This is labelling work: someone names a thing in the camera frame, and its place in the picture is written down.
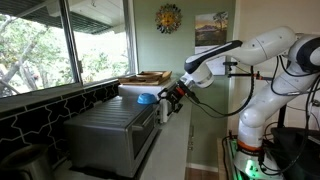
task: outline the wooden tray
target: wooden tray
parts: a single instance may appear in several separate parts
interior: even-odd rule
[[[160,76],[147,76],[149,74],[158,74],[161,73]],[[172,71],[142,71],[138,74],[142,76],[132,76],[127,78],[119,78],[120,84],[125,85],[140,85],[140,86],[156,86],[164,81],[168,80],[171,77]]]

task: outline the blue bowl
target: blue bowl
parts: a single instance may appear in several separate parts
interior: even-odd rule
[[[150,93],[142,93],[138,97],[139,104],[153,104],[157,102],[157,98]]]

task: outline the window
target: window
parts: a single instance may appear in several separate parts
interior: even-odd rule
[[[0,98],[135,73],[127,0],[4,0]]]

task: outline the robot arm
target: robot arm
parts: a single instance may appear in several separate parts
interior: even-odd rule
[[[167,99],[173,112],[179,112],[182,107],[180,99],[186,95],[195,102],[199,102],[190,88],[196,84],[201,88],[208,87],[214,77],[206,62],[221,56],[229,56],[246,65],[262,63],[287,50],[295,42],[295,33],[288,27],[280,27],[257,36],[247,42],[239,40],[227,42],[208,51],[190,56],[184,65],[186,73],[180,78],[176,86],[164,89],[158,96]]]
[[[183,78],[187,76],[187,79],[193,80],[197,86],[207,87],[214,79],[206,62],[221,56],[229,56],[242,64],[254,66],[289,49],[295,40],[295,33],[290,28],[280,27],[246,42],[239,40],[228,42],[189,57],[184,65],[187,75]]]
[[[259,176],[258,179],[281,179],[281,176],[266,175],[260,169],[258,154],[262,146],[263,125],[283,105],[298,96],[299,92],[309,89],[320,74],[319,36],[303,35],[297,38],[290,28],[280,27],[247,42],[231,41],[193,55],[185,62],[185,75],[180,78],[176,86],[168,91],[166,96],[166,99],[175,105],[179,104],[179,100],[184,95],[199,103],[190,88],[193,84],[201,88],[212,84],[214,78],[206,62],[220,56],[229,56],[242,64],[254,66],[286,50],[289,50],[288,59],[291,64],[288,67],[289,73],[282,73],[273,80],[273,87],[277,93],[271,90],[270,84],[266,85],[239,114],[238,151],[234,165],[254,179],[257,176]],[[178,107],[176,110],[173,107],[175,112],[178,112],[182,105]],[[250,169],[247,167],[249,161],[252,167]],[[268,167],[277,169],[271,159],[265,157],[264,161]]]

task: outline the kitchen counter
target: kitchen counter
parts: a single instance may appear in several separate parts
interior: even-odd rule
[[[162,124],[161,133],[138,175],[140,180],[183,180],[187,163],[187,147],[191,118],[191,103],[181,100],[182,109]],[[69,170],[71,162],[66,161],[55,173],[56,180],[103,180]]]

